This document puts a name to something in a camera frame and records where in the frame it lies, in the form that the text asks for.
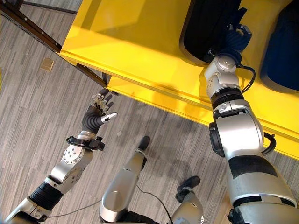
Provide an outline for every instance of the black cable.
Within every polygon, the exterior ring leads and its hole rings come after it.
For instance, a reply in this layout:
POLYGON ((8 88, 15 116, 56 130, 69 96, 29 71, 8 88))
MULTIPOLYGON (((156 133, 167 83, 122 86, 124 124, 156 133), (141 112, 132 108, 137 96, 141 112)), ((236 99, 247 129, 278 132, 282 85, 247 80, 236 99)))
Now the black cable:
POLYGON ((270 134, 264 132, 264 136, 265 136, 265 138, 270 140, 270 144, 264 151, 262 151, 262 154, 263 155, 268 155, 269 153, 271 153, 275 149, 275 146, 276 146, 276 140, 274 138, 275 135, 270 135, 270 134))
POLYGON ((142 193, 152 195, 153 197, 155 197, 156 199, 159 200, 159 202, 163 205, 163 207, 164 207, 164 209, 165 209, 165 211, 166 211, 166 213, 167 213, 167 215, 168 215, 168 218, 169 218, 171 224, 173 224, 172 218, 171 218, 171 216, 170 216, 170 214, 169 214, 169 212, 168 212, 166 206, 165 206, 164 203, 160 200, 160 198, 158 198, 156 195, 154 195, 154 194, 152 194, 152 193, 150 193, 150 192, 146 192, 146 191, 141 190, 140 187, 139 187, 138 185, 137 185, 137 187, 138 187, 138 189, 139 189, 142 193))
POLYGON ((67 216, 67 215, 70 215, 70 214, 75 213, 75 212, 77 212, 77 211, 80 211, 80 210, 83 210, 83 209, 87 209, 87 208, 89 208, 89 207, 91 207, 91 206, 93 206, 93 205, 95 205, 95 204, 97 204, 97 203, 99 203, 99 202, 101 202, 101 201, 102 201, 102 199, 99 200, 99 201, 96 201, 96 202, 93 203, 93 204, 90 204, 90 205, 88 205, 88 206, 85 206, 85 207, 83 207, 83 208, 81 208, 81 209, 74 210, 74 211, 71 211, 71 212, 69 212, 69 213, 66 213, 66 214, 63 214, 63 215, 59 215, 59 216, 49 216, 48 218, 56 218, 56 217, 61 217, 61 216, 67 216))
POLYGON ((247 90, 249 90, 249 88, 250 88, 250 87, 252 86, 252 84, 254 83, 254 80, 256 79, 256 71, 255 71, 253 68, 249 67, 249 66, 242 65, 241 63, 238 64, 238 66, 239 66, 240 68, 247 69, 247 70, 249 70, 249 71, 252 72, 252 78, 251 78, 251 80, 250 80, 249 83, 244 87, 244 89, 242 89, 242 93, 244 93, 244 92, 246 92, 247 90))
MULTIPOLYGON (((158 201, 163 205, 163 207, 164 207, 164 209, 165 209, 165 211, 166 211, 166 213, 167 213, 167 215, 168 215, 168 218, 169 218, 171 224, 173 224, 172 218, 171 218, 171 216, 170 216, 170 214, 169 214, 169 212, 168 212, 166 206, 165 206, 164 203, 161 201, 161 199, 158 198, 156 195, 150 193, 150 192, 146 192, 146 191, 141 190, 140 187, 139 187, 138 185, 137 185, 137 188, 138 188, 142 193, 152 195, 153 197, 155 197, 156 199, 158 199, 158 201)), ((102 199, 96 201, 96 202, 93 203, 93 204, 90 204, 90 205, 88 205, 88 206, 85 206, 85 207, 83 207, 83 208, 81 208, 81 209, 74 210, 74 211, 71 211, 71 212, 69 212, 69 213, 66 213, 66 214, 63 214, 63 215, 59 215, 59 216, 49 216, 48 218, 56 218, 56 217, 61 217, 61 216, 67 216, 67 215, 70 215, 70 214, 75 213, 75 212, 77 212, 77 211, 80 211, 80 210, 83 210, 83 209, 87 209, 87 208, 89 208, 89 207, 91 207, 91 206, 93 206, 93 205, 95 205, 95 204, 97 204, 97 203, 99 203, 99 202, 101 202, 101 201, 102 201, 102 199)))

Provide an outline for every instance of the black band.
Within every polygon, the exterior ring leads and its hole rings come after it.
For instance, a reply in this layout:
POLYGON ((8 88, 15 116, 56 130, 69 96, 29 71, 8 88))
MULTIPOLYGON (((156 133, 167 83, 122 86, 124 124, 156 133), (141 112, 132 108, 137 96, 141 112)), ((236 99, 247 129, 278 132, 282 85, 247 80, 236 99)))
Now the black band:
POLYGON ((266 159, 257 155, 240 155, 228 161, 233 179, 246 173, 265 173, 278 176, 274 167, 266 159))
POLYGON ((212 101, 212 108, 215 109, 217 106, 219 106, 222 103, 236 100, 236 99, 244 99, 241 91, 237 88, 223 88, 219 90, 219 92, 215 93, 211 97, 212 101))
POLYGON ((52 210, 54 206, 60 201, 63 194, 52 187, 51 185, 43 182, 29 198, 37 205, 46 210, 52 210))

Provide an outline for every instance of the yellow shelf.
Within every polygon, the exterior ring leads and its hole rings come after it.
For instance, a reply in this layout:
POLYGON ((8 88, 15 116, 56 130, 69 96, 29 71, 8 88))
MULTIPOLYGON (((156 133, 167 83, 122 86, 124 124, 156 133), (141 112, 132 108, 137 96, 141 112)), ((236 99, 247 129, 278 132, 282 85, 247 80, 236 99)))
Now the yellow shelf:
MULTIPOLYGON (((174 99, 117 77, 111 78, 108 89, 206 126, 213 122, 212 110, 189 104, 183 100, 174 99)), ((277 152, 299 160, 299 150, 296 150, 299 148, 297 141, 291 140, 275 131, 267 130, 267 132, 276 135, 277 146, 275 150, 277 152)))
MULTIPOLYGON (((252 66, 257 74, 277 15, 290 1, 242 1, 242 6, 248 9, 242 23, 253 33, 242 53, 242 63, 252 66)), ((189 4, 190 0, 84 0, 60 55, 72 63, 130 82, 131 88, 140 86, 168 96, 174 104, 185 102, 188 106, 201 107, 201 111, 210 111, 203 76, 207 64, 196 66, 179 48, 189 4)), ((241 87, 251 78, 247 71, 238 70, 237 74, 241 87)), ((244 97, 265 130, 286 139, 285 154, 296 154, 294 152, 299 151, 299 94, 272 91, 257 79, 244 97), (287 140, 298 144, 289 144, 287 140)), ((178 115, 187 116, 185 112, 178 115)), ((199 115, 188 116, 202 124, 209 123, 212 116, 201 115, 210 116, 206 119, 199 115)))

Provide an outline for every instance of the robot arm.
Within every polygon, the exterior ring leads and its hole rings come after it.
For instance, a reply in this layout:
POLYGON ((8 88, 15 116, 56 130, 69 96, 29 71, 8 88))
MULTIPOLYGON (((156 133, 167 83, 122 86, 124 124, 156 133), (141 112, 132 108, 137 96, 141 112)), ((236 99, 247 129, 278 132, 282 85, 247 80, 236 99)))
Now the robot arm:
POLYGON ((107 93, 108 90, 104 89, 93 97, 84 115, 83 128, 78 137, 71 136, 67 139, 70 145, 64 151, 61 161, 43 183, 6 218, 5 223, 44 222, 62 196, 78 182, 93 158, 93 151, 103 150, 105 146, 100 137, 96 138, 100 126, 117 116, 117 113, 107 114, 107 110, 113 104, 107 104, 112 96, 104 99, 107 93))
POLYGON ((280 173, 263 157, 263 129, 241 93, 236 62, 216 56, 205 72, 214 122, 213 150, 228 161, 234 224, 299 223, 296 199, 280 173))

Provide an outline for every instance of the black bag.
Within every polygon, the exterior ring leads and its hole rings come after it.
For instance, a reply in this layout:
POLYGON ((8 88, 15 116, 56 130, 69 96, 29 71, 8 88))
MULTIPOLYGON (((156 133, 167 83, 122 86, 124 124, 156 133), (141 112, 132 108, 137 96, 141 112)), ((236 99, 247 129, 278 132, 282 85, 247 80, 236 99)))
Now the black bag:
POLYGON ((241 0, 192 0, 180 38, 180 46, 185 48, 183 52, 187 50, 208 63, 225 48, 240 48, 235 50, 241 52, 251 33, 241 40, 235 32, 241 27, 240 20, 247 11, 245 8, 239 10, 240 3, 241 0))
POLYGON ((299 0, 279 14, 263 61, 261 80, 270 88, 299 90, 299 0))

